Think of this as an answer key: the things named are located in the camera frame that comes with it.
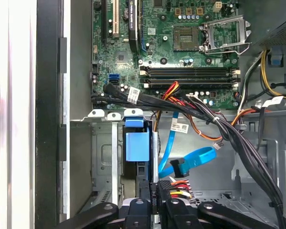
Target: blue plastic tab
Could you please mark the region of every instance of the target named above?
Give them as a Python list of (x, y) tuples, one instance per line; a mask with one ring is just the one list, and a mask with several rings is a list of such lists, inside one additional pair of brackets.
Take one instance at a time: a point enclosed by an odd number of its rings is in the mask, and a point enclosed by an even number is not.
[[(184, 157), (185, 162), (179, 165), (182, 174), (188, 173), (191, 168), (203, 165), (216, 158), (216, 151), (213, 147), (197, 149)], [(166, 177), (174, 172), (172, 166), (159, 173), (159, 178)]]
[(126, 133), (126, 161), (149, 161), (149, 129), (144, 133)]
[(126, 127), (144, 127), (144, 119), (143, 118), (126, 118), (125, 120)]

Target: sata port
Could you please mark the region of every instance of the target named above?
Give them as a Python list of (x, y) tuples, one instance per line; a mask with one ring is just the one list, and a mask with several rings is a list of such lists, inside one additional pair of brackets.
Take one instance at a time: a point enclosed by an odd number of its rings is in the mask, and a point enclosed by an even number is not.
[(119, 80), (109, 80), (109, 82), (112, 84), (119, 84)]
[(108, 77), (109, 80), (119, 80), (120, 79), (120, 74), (109, 74)]

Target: black cable bundle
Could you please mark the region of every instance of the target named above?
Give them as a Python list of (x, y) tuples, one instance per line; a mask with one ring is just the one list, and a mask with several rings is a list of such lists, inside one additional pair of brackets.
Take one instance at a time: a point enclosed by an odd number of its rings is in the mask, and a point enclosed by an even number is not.
[[(104, 92), (119, 99), (116, 101), (117, 104), (124, 101), (126, 104), (131, 105), (131, 103), (127, 102), (127, 95), (117, 90), (112, 84), (106, 85), (104, 87)], [(110, 98), (111, 103), (115, 103), (114, 98)], [(286, 218), (283, 217), (282, 193), (254, 146), (231, 126), (230, 123), (215, 116), (201, 100), (195, 97), (190, 99), (185, 94), (182, 94), (182, 98), (184, 101), (196, 107), (196, 109), (193, 109), (189, 105), (180, 106), (142, 93), (139, 94), (137, 105), (133, 105), (139, 107), (153, 107), (153, 110), (173, 110), (217, 125), (223, 139), (231, 142), (233, 149), (239, 154), (249, 174), (271, 199), (271, 205), (276, 211), (279, 228), (286, 229)]]

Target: cable tie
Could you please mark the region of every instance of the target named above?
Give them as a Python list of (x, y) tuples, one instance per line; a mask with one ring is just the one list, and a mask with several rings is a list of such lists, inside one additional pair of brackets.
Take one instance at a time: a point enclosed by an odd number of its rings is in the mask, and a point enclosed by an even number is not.
[(215, 122), (216, 120), (218, 120), (219, 119), (219, 117), (215, 117), (214, 119), (213, 119), (213, 122)]

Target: green circuit board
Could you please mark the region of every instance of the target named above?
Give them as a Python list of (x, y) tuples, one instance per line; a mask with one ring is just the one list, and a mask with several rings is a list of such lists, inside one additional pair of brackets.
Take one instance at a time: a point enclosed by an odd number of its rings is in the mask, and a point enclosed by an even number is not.
[[(146, 89), (140, 80), (140, 67), (149, 66), (151, 68), (163, 67), (184, 67), (184, 68), (204, 68), (204, 67), (224, 67), (238, 68), (238, 58), (236, 53), (229, 55), (216, 54), (205, 55), (203, 52), (178, 51), (178, 44), (174, 40), (174, 34), (178, 29), (195, 28), (198, 31), (199, 26), (208, 21), (220, 20), (225, 17), (221, 12), (213, 12), (214, 0), (172, 0), (171, 7), (168, 10), (166, 0), (138, 0), (140, 1), (141, 17), (139, 21), (141, 50), (138, 53), (131, 51), (128, 41), (128, 21), (125, 15), (128, 10), (125, 0), (119, 0), (119, 34), (118, 36), (108, 36), (106, 44), (102, 41), (102, 30), (104, 17), (101, 10), (93, 11), (93, 32), (92, 32), (92, 66), (97, 68), (97, 83), (92, 84), (93, 93), (102, 93), (103, 85), (108, 83), (108, 76), (111, 73), (119, 74), (119, 83), (139, 88), (142, 93), (161, 96), (165, 90)], [(223, 0), (224, 3), (230, 3), (231, 0)], [(107, 0), (106, 20), (113, 18), (113, 0)], [(112, 30), (111, 25), (107, 25), (108, 30)], [(187, 42), (188, 36), (182, 39)], [(197, 42), (202, 43), (202, 36), (198, 36)], [(216, 27), (214, 32), (214, 41), (216, 45), (232, 43), (237, 40), (237, 28), (235, 24), (226, 24)], [(165, 58), (167, 63), (163, 65), (161, 59)], [(191, 65), (185, 65), (185, 60), (192, 59)], [(235, 88), (216, 88), (203, 90), (189, 90), (187, 93), (204, 92), (199, 95), (201, 100), (212, 100), (213, 109), (235, 109), (234, 93)], [(115, 105), (94, 104), (94, 107), (119, 109)]]

